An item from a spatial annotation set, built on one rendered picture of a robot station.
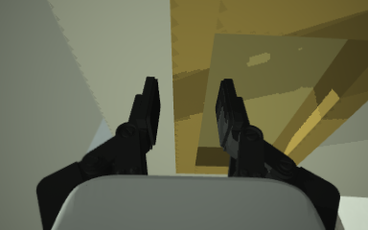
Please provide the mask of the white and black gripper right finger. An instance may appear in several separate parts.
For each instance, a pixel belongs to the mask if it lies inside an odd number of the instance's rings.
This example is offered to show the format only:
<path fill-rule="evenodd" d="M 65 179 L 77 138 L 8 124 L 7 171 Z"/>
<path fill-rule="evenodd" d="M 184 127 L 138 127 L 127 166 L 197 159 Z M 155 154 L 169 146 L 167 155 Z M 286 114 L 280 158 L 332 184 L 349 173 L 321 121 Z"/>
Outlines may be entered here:
<path fill-rule="evenodd" d="M 216 103 L 219 144 L 230 155 L 227 177 L 269 178 L 303 191 L 326 230 L 334 230 L 340 193 L 332 183 L 297 167 L 294 161 L 264 140 L 262 131 L 249 124 L 242 97 L 232 79 L 220 82 Z"/>

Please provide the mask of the grey wall board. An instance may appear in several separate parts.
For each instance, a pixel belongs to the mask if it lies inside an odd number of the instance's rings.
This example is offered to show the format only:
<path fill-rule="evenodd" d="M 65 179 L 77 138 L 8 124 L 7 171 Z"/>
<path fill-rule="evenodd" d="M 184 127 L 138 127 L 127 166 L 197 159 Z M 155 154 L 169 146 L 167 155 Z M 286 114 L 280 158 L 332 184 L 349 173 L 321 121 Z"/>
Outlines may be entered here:
<path fill-rule="evenodd" d="M 148 175 L 175 172 L 170 0 L 47 0 L 112 134 L 128 122 L 146 77 L 158 79 L 160 115 Z M 368 197 L 368 101 L 297 167 Z"/>

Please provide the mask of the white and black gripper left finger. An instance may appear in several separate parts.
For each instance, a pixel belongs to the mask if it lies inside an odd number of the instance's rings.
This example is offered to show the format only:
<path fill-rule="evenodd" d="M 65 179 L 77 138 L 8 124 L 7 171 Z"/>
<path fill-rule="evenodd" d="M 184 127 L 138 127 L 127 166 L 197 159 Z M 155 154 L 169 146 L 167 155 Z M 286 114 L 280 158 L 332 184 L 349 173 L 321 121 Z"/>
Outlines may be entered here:
<path fill-rule="evenodd" d="M 115 136 L 80 162 L 41 179 L 36 194 L 43 230 L 52 230 L 62 204 L 81 183 L 112 174 L 148 175 L 146 153 L 156 143 L 160 107 L 158 79 L 147 77 L 143 94 L 135 96 L 128 122 L 117 127 Z"/>

